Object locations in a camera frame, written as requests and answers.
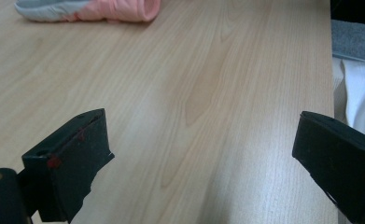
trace table surface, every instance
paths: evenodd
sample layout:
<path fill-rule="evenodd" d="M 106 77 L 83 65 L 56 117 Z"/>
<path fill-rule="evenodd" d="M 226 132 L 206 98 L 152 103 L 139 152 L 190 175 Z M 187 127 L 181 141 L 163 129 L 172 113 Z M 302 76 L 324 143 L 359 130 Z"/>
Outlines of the table surface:
<path fill-rule="evenodd" d="M 148 24 L 0 0 L 0 167 L 105 108 L 116 159 L 73 223 L 337 223 L 291 157 L 300 113 L 333 114 L 331 79 L 328 0 L 163 0 Z"/>

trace gray fabric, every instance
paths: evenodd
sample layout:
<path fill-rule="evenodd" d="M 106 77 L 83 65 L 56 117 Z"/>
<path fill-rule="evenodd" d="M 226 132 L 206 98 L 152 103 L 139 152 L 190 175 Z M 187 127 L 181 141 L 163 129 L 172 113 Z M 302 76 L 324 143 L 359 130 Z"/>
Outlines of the gray fabric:
<path fill-rule="evenodd" d="M 331 21 L 332 51 L 365 60 L 365 24 Z"/>
<path fill-rule="evenodd" d="M 48 5 L 47 1 L 18 1 L 14 7 L 24 18 L 32 21 L 60 21 L 63 16 L 73 14 L 82 9 L 89 0 L 64 1 Z M 39 7 L 33 2 L 41 2 Z"/>

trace white cloth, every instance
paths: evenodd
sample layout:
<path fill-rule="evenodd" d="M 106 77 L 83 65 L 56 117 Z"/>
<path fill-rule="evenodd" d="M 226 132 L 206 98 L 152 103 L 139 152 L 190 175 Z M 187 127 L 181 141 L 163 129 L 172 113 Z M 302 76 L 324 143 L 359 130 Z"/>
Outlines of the white cloth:
<path fill-rule="evenodd" d="M 347 124 L 365 133 L 365 63 L 343 60 Z"/>
<path fill-rule="evenodd" d="M 333 94 L 334 117 L 346 124 L 347 92 L 345 91 L 344 66 L 342 60 L 338 58 L 333 58 Z"/>

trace pink shoe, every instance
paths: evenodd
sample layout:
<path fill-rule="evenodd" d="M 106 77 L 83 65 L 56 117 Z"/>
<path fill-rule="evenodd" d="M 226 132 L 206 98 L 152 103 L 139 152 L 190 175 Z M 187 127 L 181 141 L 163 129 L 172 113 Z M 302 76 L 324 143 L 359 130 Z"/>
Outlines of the pink shoe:
<path fill-rule="evenodd" d="M 161 0 L 18 0 L 16 10 L 32 21 L 152 21 Z"/>

